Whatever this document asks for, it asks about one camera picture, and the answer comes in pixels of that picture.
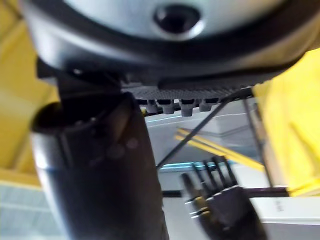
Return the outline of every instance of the black cable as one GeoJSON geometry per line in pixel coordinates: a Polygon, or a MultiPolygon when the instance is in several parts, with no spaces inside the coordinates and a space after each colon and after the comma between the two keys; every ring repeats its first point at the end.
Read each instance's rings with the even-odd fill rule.
{"type": "Polygon", "coordinates": [[[202,122],[198,124],[177,146],[175,146],[157,165],[156,169],[159,170],[165,164],[167,164],[180,149],[187,144],[189,140],[191,140],[215,115],[217,115],[228,103],[236,100],[236,99],[244,99],[252,97],[252,89],[251,87],[247,87],[236,91],[229,96],[223,98],[219,106],[217,106],[202,122]]]}
{"type": "Polygon", "coordinates": [[[225,98],[218,107],[216,107],[202,122],[198,124],[177,146],[175,146],[157,165],[156,169],[159,170],[162,168],[168,161],[172,159],[180,149],[187,144],[189,140],[191,140],[215,115],[217,115],[220,110],[222,110],[228,103],[230,103],[233,99],[231,97],[225,98]]]}

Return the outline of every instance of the wire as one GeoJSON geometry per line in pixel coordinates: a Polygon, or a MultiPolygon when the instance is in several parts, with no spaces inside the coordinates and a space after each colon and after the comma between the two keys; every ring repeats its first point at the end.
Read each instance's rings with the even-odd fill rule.
{"type": "Polygon", "coordinates": [[[216,107],[202,122],[198,124],[177,146],[175,146],[157,165],[156,169],[159,170],[166,163],[168,163],[177,152],[182,149],[184,145],[187,144],[189,140],[191,140],[215,115],[217,115],[220,110],[222,110],[228,103],[230,103],[233,99],[231,97],[226,97],[218,107],[216,107]]]}

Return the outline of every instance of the robotic hand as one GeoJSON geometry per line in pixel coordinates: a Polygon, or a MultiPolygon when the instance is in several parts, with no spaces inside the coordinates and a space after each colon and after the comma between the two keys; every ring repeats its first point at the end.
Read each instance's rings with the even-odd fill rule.
{"type": "Polygon", "coordinates": [[[193,165],[202,190],[195,188],[187,173],[181,175],[185,205],[191,218],[198,222],[212,240],[266,240],[265,230],[249,197],[238,185],[229,163],[224,157],[221,159],[226,166],[227,179],[215,158],[213,172],[207,162],[203,163],[209,184],[193,165]],[[215,180],[214,175],[219,176],[219,181],[215,180]]]}

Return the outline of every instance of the black plastic housing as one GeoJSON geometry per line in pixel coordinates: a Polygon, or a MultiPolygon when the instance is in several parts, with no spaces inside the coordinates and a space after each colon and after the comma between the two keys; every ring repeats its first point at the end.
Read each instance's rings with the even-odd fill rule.
{"type": "Polygon", "coordinates": [[[35,117],[33,152],[51,210],[71,240],[166,240],[142,113],[131,94],[109,109],[70,123],[51,103],[35,117]]]}
{"type": "Polygon", "coordinates": [[[223,97],[226,89],[271,79],[314,48],[320,33],[318,0],[288,0],[250,26],[179,43],[115,32],[62,0],[21,3],[44,62],[64,71],[116,72],[126,91],[146,100],[223,97]]]}

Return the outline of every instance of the yellow stick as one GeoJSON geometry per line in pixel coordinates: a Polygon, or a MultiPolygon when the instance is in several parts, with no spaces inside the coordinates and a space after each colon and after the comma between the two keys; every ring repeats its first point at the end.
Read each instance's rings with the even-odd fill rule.
{"type": "MultiPolygon", "coordinates": [[[[175,138],[179,141],[183,140],[184,137],[183,136],[179,136],[176,135],[175,138]]],[[[196,148],[202,149],[208,153],[212,153],[218,156],[225,156],[227,159],[235,161],[239,164],[245,165],[247,167],[256,169],[260,172],[263,172],[265,170],[264,166],[256,161],[254,161],[253,159],[246,157],[242,154],[236,153],[234,151],[231,151],[228,149],[228,151],[224,151],[223,149],[226,149],[223,147],[223,149],[218,149],[218,148],[214,148],[212,146],[206,145],[206,144],[202,144],[200,142],[194,141],[194,140],[190,140],[188,141],[188,144],[191,146],[194,146],[196,148]]]]}

